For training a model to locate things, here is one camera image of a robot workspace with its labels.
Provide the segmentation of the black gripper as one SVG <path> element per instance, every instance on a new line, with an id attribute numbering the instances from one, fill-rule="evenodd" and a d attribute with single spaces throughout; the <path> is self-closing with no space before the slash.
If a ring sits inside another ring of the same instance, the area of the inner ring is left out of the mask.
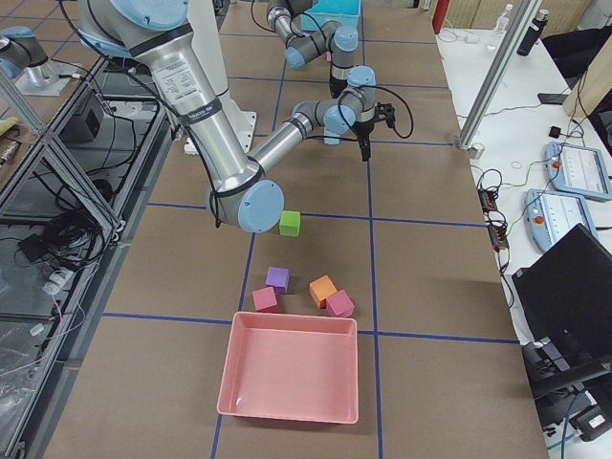
<path id="1" fill-rule="evenodd" d="M 329 91 L 331 98 L 338 98 L 346 87 L 346 79 L 336 78 L 334 76 L 329 77 Z"/>
<path id="2" fill-rule="evenodd" d="M 362 112 L 354 122 L 352 130 L 359 141 L 361 160 L 368 162 L 371 158 L 370 134 L 378 122 L 384 122 L 389 129 L 395 127 L 395 108 L 391 103 L 376 102 L 368 111 Z"/>

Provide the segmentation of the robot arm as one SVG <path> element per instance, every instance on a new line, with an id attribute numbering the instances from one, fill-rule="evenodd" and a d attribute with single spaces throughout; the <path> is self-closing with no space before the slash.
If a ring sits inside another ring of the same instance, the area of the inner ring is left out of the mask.
<path id="1" fill-rule="evenodd" d="M 315 29 L 302 30 L 295 19 L 313 5 L 313 1 L 269 1 L 267 24 L 283 41 L 285 60 L 292 69 L 300 70 L 316 58 L 330 56 L 329 90 L 332 98 L 338 98 L 355 67 L 359 35 L 355 28 L 343 26 L 335 19 L 324 22 L 313 19 Z"/>
<path id="2" fill-rule="evenodd" d="M 163 103 L 195 144 L 205 166 L 208 204 L 216 224 L 264 232 L 280 220 L 284 209 L 281 187 L 270 172 L 313 130 L 324 139 L 352 131 L 361 157 L 371 154 L 369 135 L 376 123 L 394 127 L 391 104 L 376 100 L 378 85 L 372 68 L 358 66 L 354 53 L 356 29 L 336 19 L 305 33 L 294 20 L 312 7 L 310 1 L 271 1 L 267 23 L 284 42 L 286 62 L 299 69 L 329 53 L 330 93 L 325 100 L 303 101 L 281 126 L 251 152 L 246 152 L 192 49 L 194 31 L 186 1 L 81 1 L 79 35 L 84 46 L 102 56 L 132 58 L 145 65 Z"/>

